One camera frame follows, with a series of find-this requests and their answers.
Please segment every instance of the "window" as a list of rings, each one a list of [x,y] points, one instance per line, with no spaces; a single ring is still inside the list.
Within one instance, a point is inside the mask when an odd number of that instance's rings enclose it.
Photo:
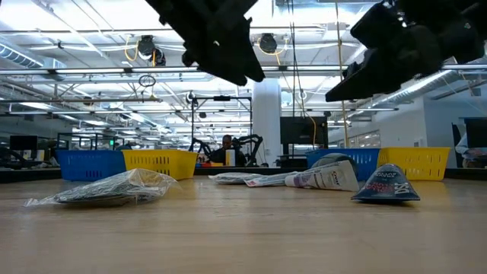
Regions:
[[[380,148],[380,133],[369,132],[357,136],[358,148]]]

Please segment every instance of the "black monitor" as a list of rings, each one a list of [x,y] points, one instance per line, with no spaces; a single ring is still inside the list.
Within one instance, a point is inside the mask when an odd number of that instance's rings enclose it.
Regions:
[[[37,136],[34,135],[11,135],[10,149],[16,151],[37,150]]]
[[[314,142],[314,123],[310,117],[281,117],[281,144],[328,144],[328,119],[326,117],[313,117],[313,119],[317,124]]]
[[[465,119],[469,148],[487,148],[487,119]]]

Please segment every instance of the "yellow cable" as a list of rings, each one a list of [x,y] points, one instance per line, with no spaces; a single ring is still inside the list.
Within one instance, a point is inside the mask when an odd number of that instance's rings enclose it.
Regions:
[[[129,61],[134,62],[135,60],[137,60],[137,56],[138,56],[138,41],[137,41],[137,43],[136,43],[136,45],[135,45],[135,57],[134,57],[134,58],[132,58],[132,57],[130,57],[130,56],[129,56],[129,53],[127,52],[127,46],[129,45],[129,40],[130,40],[130,38],[129,38],[129,37],[127,37],[127,39],[126,39],[126,40],[127,40],[127,42],[126,42],[126,44],[125,44],[125,57],[127,57],[127,59],[128,59]]]
[[[262,50],[262,48],[260,47],[260,38],[257,40],[257,47],[260,49],[260,51],[262,53],[264,53],[265,55],[269,55],[269,56],[275,56],[277,58],[277,63],[279,65],[281,65],[281,60],[279,59],[279,54],[283,53],[285,50],[286,50],[286,46],[288,46],[288,40],[285,40],[285,44],[284,44],[284,48],[278,52],[278,53],[266,53],[265,51]]]

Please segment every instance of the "white package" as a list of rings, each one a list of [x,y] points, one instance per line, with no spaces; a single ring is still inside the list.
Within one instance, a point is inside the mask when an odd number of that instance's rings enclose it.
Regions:
[[[349,161],[340,161],[315,167],[299,174],[288,176],[286,186],[321,190],[345,190],[357,192],[358,181]]]
[[[245,183],[249,187],[258,186],[285,186],[285,179],[289,176],[294,176],[298,174],[297,171],[290,172],[286,174],[276,174],[276,175],[260,175],[260,177],[246,178]]]

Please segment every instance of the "packaged item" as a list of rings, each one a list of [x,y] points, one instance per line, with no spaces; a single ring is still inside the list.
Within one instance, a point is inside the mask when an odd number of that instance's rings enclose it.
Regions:
[[[260,174],[246,174],[240,172],[228,172],[224,174],[219,174],[215,176],[208,176],[215,183],[218,184],[245,184],[245,179],[253,179],[257,177],[262,177]]]
[[[379,167],[352,200],[369,202],[419,201],[420,198],[395,164]]]
[[[258,186],[285,186],[285,180],[288,176],[294,176],[299,172],[290,172],[286,174],[276,174],[276,175],[259,175],[254,178],[245,178],[245,183],[250,187]]]
[[[358,191],[358,181],[352,164],[340,161],[315,167],[286,177],[286,186],[321,190]]]
[[[24,206],[83,204],[87,206],[122,205],[147,202],[162,197],[177,181],[158,172],[134,169],[85,186],[75,187],[41,200],[29,199]]]

